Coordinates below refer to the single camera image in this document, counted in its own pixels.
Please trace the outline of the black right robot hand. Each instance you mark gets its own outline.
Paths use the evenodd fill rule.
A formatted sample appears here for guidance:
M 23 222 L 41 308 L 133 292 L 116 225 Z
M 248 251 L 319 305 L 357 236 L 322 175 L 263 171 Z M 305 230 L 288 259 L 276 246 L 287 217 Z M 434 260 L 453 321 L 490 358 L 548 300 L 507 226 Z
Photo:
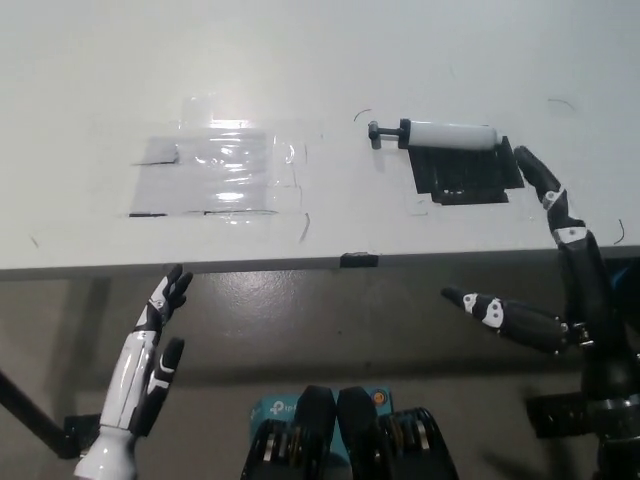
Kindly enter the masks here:
M 536 191 L 558 249 L 564 314 L 457 287 L 445 287 L 441 294 L 485 328 L 519 345 L 549 354 L 579 347 L 584 358 L 584 397 L 609 407 L 636 406 L 639 363 L 616 311 L 613 287 L 596 238 L 574 212 L 567 188 L 536 155 L 519 146 L 514 158 Z

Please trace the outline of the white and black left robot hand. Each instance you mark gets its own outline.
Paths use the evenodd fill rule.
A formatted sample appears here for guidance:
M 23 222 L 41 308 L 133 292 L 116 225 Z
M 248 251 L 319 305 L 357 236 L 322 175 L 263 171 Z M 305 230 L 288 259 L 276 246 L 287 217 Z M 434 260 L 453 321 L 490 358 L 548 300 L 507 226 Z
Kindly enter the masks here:
M 193 274 L 175 265 L 160 280 L 128 334 L 114 368 L 100 426 L 132 430 L 132 417 L 143 402 L 156 348 L 173 313 L 186 302 Z

